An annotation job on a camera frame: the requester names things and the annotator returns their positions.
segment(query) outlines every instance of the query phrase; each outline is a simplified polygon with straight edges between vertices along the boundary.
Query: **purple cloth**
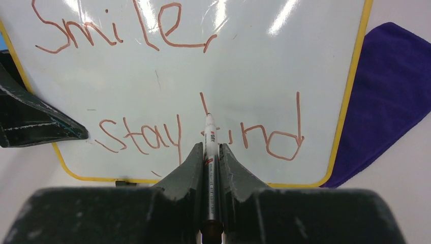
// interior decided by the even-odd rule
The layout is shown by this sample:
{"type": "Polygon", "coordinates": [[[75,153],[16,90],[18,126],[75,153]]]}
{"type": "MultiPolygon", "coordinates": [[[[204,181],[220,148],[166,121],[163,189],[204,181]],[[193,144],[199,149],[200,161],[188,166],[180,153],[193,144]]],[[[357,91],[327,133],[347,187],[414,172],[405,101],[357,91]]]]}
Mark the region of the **purple cloth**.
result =
{"type": "Polygon", "coordinates": [[[431,111],[431,44],[394,23],[364,39],[330,179],[338,187],[431,111]]]}

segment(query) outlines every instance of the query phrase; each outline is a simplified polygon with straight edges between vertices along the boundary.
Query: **handwritten text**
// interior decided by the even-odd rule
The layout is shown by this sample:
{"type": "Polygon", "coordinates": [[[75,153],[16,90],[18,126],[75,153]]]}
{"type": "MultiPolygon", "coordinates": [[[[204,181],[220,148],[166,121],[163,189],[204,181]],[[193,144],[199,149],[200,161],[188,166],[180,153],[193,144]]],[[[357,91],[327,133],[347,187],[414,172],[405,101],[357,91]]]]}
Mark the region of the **handwritten text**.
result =
{"type": "MultiPolygon", "coordinates": [[[[204,99],[204,95],[203,93],[200,93],[201,96],[201,101],[202,101],[202,106],[204,109],[205,114],[208,114],[208,110],[206,107],[206,103],[205,103],[205,99],[204,99]]],[[[272,157],[275,157],[277,159],[281,159],[281,160],[285,160],[285,161],[292,161],[295,159],[295,157],[298,155],[299,149],[302,146],[302,142],[304,141],[305,137],[302,136],[301,134],[301,111],[300,111],[300,102],[299,102],[299,92],[296,93],[296,112],[297,112],[297,135],[295,134],[291,134],[291,133],[287,133],[287,132],[282,132],[282,131],[273,131],[271,133],[269,133],[269,136],[265,130],[265,127],[263,125],[254,125],[251,127],[246,127],[244,125],[243,122],[241,122],[239,124],[239,128],[241,129],[241,134],[242,134],[242,142],[244,145],[245,149],[248,149],[249,147],[249,142],[247,140],[247,132],[252,131],[254,129],[260,129],[262,131],[262,136],[263,136],[263,140],[265,142],[265,149],[266,152],[271,155],[272,157]],[[287,137],[291,137],[293,139],[295,139],[297,148],[295,153],[291,156],[282,156],[282,155],[277,155],[274,152],[271,151],[271,141],[273,139],[274,136],[276,135],[280,135],[280,136],[287,136],[287,137]]],[[[131,141],[133,142],[134,146],[136,147],[136,149],[143,155],[149,155],[148,152],[144,151],[141,147],[141,145],[139,145],[139,143],[136,141],[135,136],[142,136],[142,138],[144,139],[145,143],[152,149],[160,149],[161,146],[163,147],[170,147],[170,145],[177,147],[178,150],[178,162],[179,164],[182,163],[182,158],[181,158],[181,121],[180,121],[180,116],[179,114],[176,115],[176,119],[177,119],[177,131],[178,131],[178,135],[173,138],[171,136],[171,133],[169,132],[169,129],[167,127],[166,124],[163,124],[163,128],[164,128],[164,132],[161,132],[161,130],[159,130],[159,128],[154,125],[154,126],[149,126],[149,125],[142,125],[140,128],[140,132],[132,132],[131,128],[129,127],[129,125],[127,124],[127,119],[125,117],[122,118],[122,123],[124,128],[127,131],[127,134],[125,134],[123,136],[122,139],[119,139],[118,137],[113,136],[111,133],[109,133],[106,129],[105,129],[105,123],[110,123],[110,124],[114,124],[116,125],[117,122],[110,120],[110,119],[103,119],[100,121],[99,123],[99,127],[100,129],[110,138],[112,138],[113,140],[115,140],[118,143],[118,148],[111,148],[106,146],[105,144],[99,142],[98,140],[95,140],[96,143],[100,144],[102,147],[104,147],[105,149],[107,149],[108,151],[112,152],[112,153],[118,153],[120,150],[125,150],[128,148],[128,146],[126,145],[124,139],[128,139],[130,138],[131,141]],[[148,138],[148,135],[151,134],[153,137],[153,141],[150,141],[148,138]]],[[[232,138],[232,130],[228,131],[228,135],[229,135],[229,144],[233,144],[233,138],[232,138]]]]}
{"type": "MultiPolygon", "coordinates": [[[[141,12],[139,11],[139,7],[138,7],[138,4],[137,4],[136,1],[137,0],[132,0],[133,6],[134,6],[135,11],[136,11],[136,16],[137,16],[139,25],[141,26],[141,29],[142,29],[142,34],[144,36],[145,43],[149,47],[155,49],[156,51],[160,51],[160,49],[156,45],[154,45],[153,43],[151,43],[148,40],[147,31],[146,31],[144,23],[142,21],[141,12]]],[[[39,49],[41,49],[42,51],[45,51],[45,52],[48,52],[48,53],[52,53],[52,54],[59,53],[60,51],[68,48],[71,45],[71,41],[75,45],[75,48],[78,48],[79,47],[78,46],[78,42],[76,41],[75,35],[72,33],[71,26],[75,26],[76,28],[78,28],[82,32],[82,34],[84,34],[84,36],[87,38],[88,42],[90,42],[90,44],[92,46],[94,46],[95,44],[94,44],[94,41],[93,41],[93,37],[91,36],[91,33],[89,31],[89,27],[91,27],[92,29],[94,29],[111,46],[115,46],[115,45],[117,45],[117,43],[123,43],[124,42],[124,40],[122,40],[118,36],[118,30],[117,30],[117,27],[116,27],[115,23],[112,23],[112,32],[114,34],[114,37],[115,37],[116,41],[111,41],[93,22],[85,22],[84,24],[79,24],[79,23],[74,22],[74,21],[65,21],[64,19],[62,19],[63,26],[64,26],[64,28],[63,28],[59,24],[57,24],[55,22],[45,20],[44,18],[42,18],[42,16],[40,15],[38,9],[36,8],[35,2],[36,2],[36,0],[32,0],[32,8],[33,8],[34,12],[36,13],[37,17],[39,18],[39,20],[42,23],[44,23],[44,24],[55,26],[58,30],[61,31],[61,33],[66,37],[66,40],[67,40],[67,43],[65,43],[64,45],[58,47],[57,49],[48,49],[46,47],[42,47],[42,46],[36,45],[36,47],[39,48],[39,49]]],[[[209,43],[214,38],[217,37],[216,34],[211,35],[207,39],[207,41],[205,43],[198,43],[198,44],[180,44],[180,43],[173,43],[173,42],[171,42],[171,41],[168,40],[167,37],[172,32],[174,32],[174,30],[176,30],[178,28],[178,26],[179,26],[179,24],[181,22],[181,9],[182,9],[182,5],[180,3],[170,3],[170,4],[163,5],[160,8],[159,15],[158,15],[158,26],[159,26],[160,35],[161,35],[163,41],[167,45],[172,46],[172,47],[186,47],[186,48],[200,48],[200,47],[203,47],[203,52],[205,53],[207,51],[207,49],[208,49],[209,43]],[[178,8],[177,20],[175,22],[175,25],[172,26],[170,29],[168,29],[167,32],[164,32],[163,31],[163,27],[162,27],[163,12],[166,9],[175,8],[175,7],[178,8]]]]}

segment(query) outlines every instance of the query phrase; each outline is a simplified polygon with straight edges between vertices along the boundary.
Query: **white board surface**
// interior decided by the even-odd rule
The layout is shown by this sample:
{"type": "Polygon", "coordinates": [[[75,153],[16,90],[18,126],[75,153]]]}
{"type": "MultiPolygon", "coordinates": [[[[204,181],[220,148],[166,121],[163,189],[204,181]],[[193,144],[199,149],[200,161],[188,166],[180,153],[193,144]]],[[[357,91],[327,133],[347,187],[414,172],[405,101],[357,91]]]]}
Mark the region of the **white board surface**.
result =
{"type": "Polygon", "coordinates": [[[75,177],[160,180],[202,141],[205,104],[249,171],[313,185],[333,164],[363,8],[3,0],[0,16],[35,94],[90,133],[57,143],[75,177]]]}

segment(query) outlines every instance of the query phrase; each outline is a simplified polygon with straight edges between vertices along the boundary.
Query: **yellow whiteboard frame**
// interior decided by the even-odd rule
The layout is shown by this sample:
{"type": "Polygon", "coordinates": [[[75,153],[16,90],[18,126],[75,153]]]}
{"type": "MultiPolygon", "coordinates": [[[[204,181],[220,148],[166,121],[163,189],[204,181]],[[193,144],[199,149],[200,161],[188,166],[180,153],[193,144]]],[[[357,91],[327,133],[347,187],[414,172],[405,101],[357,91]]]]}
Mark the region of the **yellow whiteboard frame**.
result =
{"type": "MultiPolygon", "coordinates": [[[[358,34],[356,36],[355,47],[353,49],[352,61],[350,63],[349,74],[347,76],[346,89],[344,91],[343,102],[341,104],[340,116],[338,118],[338,123],[337,123],[336,131],[335,131],[334,141],[332,144],[332,150],[331,150],[331,155],[329,157],[329,165],[328,165],[328,170],[326,171],[326,175],[320,181],[313,183],[313,184],[308,184],[308,185],[307,184],[302,184],[302,185],[301,184],[277,184],[277,183],[268,182],[267,184],[269,186],[275,187],[275,188],[319,187],[319,186],[323,185],[325,182],[327,182],[329,180],[329,178],[331,177],[332,170],[334,169],[334,163],[335,163],[336,153],[338,150],[338,145],[340,144],[341,132],[343,130],[344,121],[346,119],[347,107],[349,106],[350,95],[352,93],[352,88],[353,88],[353,81],[355,79],[356,69],[358,67],[359,56],[361,54],[363,39],[365,36],[365,30],[366,30],[366,26],[368,24],[368,19],[370,17],[372,5],[373,5],[373,0],[365,0],[364,6],[362,9],[361,21],[359,23],[358,34]]],[[[25,87],[27,88],[27,90],[30,93],[34,93],[32,86],[30,85],[30,82],[27,78],[27,75],[24,72],[24,68],[22,67],[21,62],[19,61],[18,56],[16,55],[15,49],[12,45],[11,40],[9,39],[9,36],[8,36],[8,34],[5,30],[5,27],[3,26],[3,23],[1,22],[1,20],[0,20],[0,32],[2,33],[3,38],[5,39],[5,43],[9,49],[9,52],[12,56],[13,61],[15,62],[15,65],[18,69],[18,72],[21,75],[21,78],[25,84],[25,87]]],[[[63,159],[63,156],[61,155],[60,150],[58,149],[57,143],[55,143],[55,142],[52,143],[52,147],[54,148],[55,153],[57,154],[57,157],[60,160],[61,166],[66,171],[66,173],[69,174],[71,177],[79,179],[79,180],[108,181],[108,182],[109,181],[115,182],[116,180],[127,180],[127,181],[134,182],[134,183],[150,183],[150,184],[159,182],[159,180],[155,180],[155,179],[121,179],[121,178],[116,179],[116,178],[79,176],[79,175],[73,173],[72,171],[70,171],[70,169],[68,169],[68,167],[66,166],[66,163],[63,159]]]]}

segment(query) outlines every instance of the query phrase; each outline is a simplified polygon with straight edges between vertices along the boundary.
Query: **marker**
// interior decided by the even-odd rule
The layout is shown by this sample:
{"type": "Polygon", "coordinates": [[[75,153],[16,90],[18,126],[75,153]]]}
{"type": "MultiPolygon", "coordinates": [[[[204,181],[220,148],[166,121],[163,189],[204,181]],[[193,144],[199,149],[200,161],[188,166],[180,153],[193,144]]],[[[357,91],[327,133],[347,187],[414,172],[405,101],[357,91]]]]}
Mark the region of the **marker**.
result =
{"type": "Polygon", "coordinates": [[[219,192],[219,144],[214,119],[209,113],[204,130],[201,233],[203,244],[222,243],[223,224],[219,192]]]}

